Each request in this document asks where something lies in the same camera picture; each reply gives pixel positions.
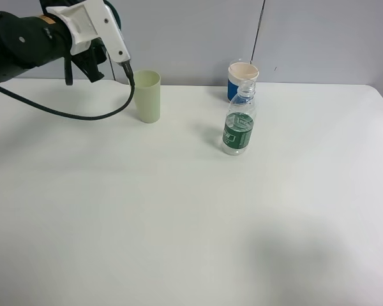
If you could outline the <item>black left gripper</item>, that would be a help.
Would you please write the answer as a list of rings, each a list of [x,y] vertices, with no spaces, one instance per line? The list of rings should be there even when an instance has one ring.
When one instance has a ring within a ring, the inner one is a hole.
[[[107,51],[100,38],[91,41],[89,48],[72,56],[72,62],[85,74],[91,83],[104,77],[98,66],[107,60]]]

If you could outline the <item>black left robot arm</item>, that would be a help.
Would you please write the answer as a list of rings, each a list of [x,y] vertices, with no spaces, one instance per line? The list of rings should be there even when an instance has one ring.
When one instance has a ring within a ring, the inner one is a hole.
[[[59,18],[17,17],[0,12],[0,83],[11,80],[33,68],[64,59],[64,77],[67,85],[73,83],[71,66],[76,65],[90,80],[104,77],[98,65],[106,58],[105,47],[95,40],[81,54],[71,55],[72,37]]]

